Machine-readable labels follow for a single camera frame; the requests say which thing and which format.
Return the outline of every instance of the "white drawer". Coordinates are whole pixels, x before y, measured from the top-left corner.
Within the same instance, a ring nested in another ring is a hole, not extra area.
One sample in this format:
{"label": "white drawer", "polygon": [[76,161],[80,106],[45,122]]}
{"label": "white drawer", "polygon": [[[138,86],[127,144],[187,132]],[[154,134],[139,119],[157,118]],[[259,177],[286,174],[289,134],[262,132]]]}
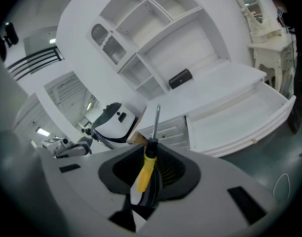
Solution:
{"label": "white drawer", "polygon": [[202,114],[188,114],[190,149],[221,157],[264,138],[288,117],[296,97],[287,100],[267,84]]}
{"label": "white drawer", "polygon": [[[146,138],[152,137],[153,127],[140,131]],[[157,127],[156,138],[159,143],[186,147],[189,145],[189,134],[184,118],[159,124]]]}

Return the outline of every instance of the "gray floor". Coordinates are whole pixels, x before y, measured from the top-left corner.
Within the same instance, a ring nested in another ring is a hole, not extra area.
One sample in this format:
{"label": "gray floor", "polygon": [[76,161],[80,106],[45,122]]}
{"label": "gray floor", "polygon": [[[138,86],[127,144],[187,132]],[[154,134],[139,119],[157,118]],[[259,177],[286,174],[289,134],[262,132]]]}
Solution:
{"label": "gray floor", "polygon": [[278,178],[287,173],[293,196],[302,183],[302,124],[293,135],[285,122],[257,144],[222,159],[241,168],[271,193]]}

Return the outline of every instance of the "black railing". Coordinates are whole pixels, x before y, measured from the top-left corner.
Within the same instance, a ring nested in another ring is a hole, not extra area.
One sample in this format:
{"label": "black railing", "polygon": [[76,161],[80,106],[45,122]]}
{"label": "black railing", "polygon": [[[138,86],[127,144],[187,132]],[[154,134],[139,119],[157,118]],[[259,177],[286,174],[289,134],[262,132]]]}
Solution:
{"label": "black railing", "polygon": [[37,72],[45,66],[56,61],[61,61],[62,59],[63,57],[58,47],[53,46],[20,59],[9,66],[7,70],[14,77],[14,79],[18,81],[24,76]]}

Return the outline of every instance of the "ceiling light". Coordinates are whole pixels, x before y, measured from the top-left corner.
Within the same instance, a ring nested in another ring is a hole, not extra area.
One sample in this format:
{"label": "ceiling light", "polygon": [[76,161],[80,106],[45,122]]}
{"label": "ceiling light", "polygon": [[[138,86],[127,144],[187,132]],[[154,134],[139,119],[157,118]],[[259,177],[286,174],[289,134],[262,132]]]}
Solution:
{"label": "ceiling light", "polygon": [[91,108],[91,106],[92,106],[92,102],[88,104],[88,106],[87,106],[87,109],[86,109],[86,110],[88,111],[88,110]]}
{"label": "ceiling light", "polygon": [[46,137],[48,137],[49,134],[50,134],[50,132],[47,132],[47,131],[41,129],[40,127],[36,130],[36,132],[39,133],[39,134],[41,134],[41,135],[44,135]]}

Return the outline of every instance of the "oval mirror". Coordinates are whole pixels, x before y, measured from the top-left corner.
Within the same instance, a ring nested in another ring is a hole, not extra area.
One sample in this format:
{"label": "oval mirror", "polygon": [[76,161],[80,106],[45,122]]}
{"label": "oval mirror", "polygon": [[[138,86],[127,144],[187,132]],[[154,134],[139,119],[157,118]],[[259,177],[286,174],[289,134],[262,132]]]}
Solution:
{"label": "oval mirror", "polygon": [[255,19],[258,22],[262,23],[263,22],[262,10],[257,0],[243,0],[243,1],[244,1],[244,5],[254,15]]}

